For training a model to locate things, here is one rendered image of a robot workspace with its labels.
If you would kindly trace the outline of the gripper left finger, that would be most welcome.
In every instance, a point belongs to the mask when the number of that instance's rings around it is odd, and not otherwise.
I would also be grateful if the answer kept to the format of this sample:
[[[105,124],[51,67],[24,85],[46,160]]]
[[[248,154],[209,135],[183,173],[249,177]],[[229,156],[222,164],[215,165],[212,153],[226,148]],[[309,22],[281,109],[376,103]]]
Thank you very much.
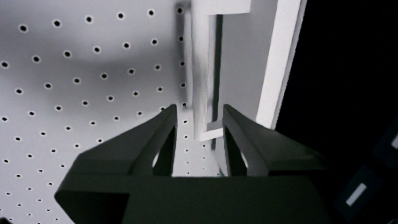
[[[90,171],[173,176],[177,128],[177,105],[171,104],[152,119],[78,154],[67,173]]]

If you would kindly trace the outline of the grey perforated base plate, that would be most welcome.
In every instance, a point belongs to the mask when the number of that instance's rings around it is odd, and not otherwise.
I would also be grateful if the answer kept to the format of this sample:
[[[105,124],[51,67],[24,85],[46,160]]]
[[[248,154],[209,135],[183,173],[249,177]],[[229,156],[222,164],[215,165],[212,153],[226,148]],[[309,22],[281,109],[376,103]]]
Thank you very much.
[[[74,224],[76,156],[177,105],[173,176],[222,176],[196,141],[190,0],[0,0],[0,217]]]

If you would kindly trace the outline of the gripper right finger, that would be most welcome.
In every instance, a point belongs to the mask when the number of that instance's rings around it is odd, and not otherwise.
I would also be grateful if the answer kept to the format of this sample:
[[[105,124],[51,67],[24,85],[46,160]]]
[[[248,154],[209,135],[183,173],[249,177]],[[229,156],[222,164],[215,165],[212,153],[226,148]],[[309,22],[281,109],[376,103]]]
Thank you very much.
[[[325,191],[334,179],[323,154],[247,118],[229,104],[223,105],[222,127],[227,176],[314,175]]]

